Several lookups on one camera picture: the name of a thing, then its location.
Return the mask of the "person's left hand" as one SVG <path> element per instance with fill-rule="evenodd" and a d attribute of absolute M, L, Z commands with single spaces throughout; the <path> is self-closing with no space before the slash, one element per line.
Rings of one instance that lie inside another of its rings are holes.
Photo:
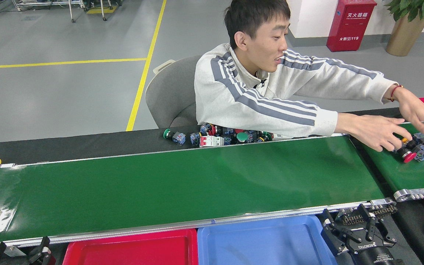
<path fill-rule="evenodd" d="M 392 94 L 399 103 L 399 111 L 419 132 L 424 133 L 424 103 L 406 88 L 400 86 Z"/>

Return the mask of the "person's right hand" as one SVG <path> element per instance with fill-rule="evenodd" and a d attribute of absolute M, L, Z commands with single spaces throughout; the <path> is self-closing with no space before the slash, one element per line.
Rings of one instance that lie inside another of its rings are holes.
<path fill-rule="evenodd" d="M 350 135 L 377 152 L 396 151 L 402 147 L 402 138 L 412 139 L 411 133 L 400 126 L 403 122 L 385 116 L 358 116 Z"/>

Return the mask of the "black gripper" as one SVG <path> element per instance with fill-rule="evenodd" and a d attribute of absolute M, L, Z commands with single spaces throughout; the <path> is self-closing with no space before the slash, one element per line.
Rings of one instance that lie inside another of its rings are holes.
<path fill-rule="evenodd" d="M 398 240 L 389 232 L 384 221 L 362 204 L 358 206 L 358 211 L 367 223 L 366 240 L 356 238 L 352 230 L 337 225 L 328 209 L 323 210 L 325 221 L 321 235 L 333 255 L 349 251 L 355 265 L 403 265 L 404 261 L 395 259 L 388 249 Z"/>

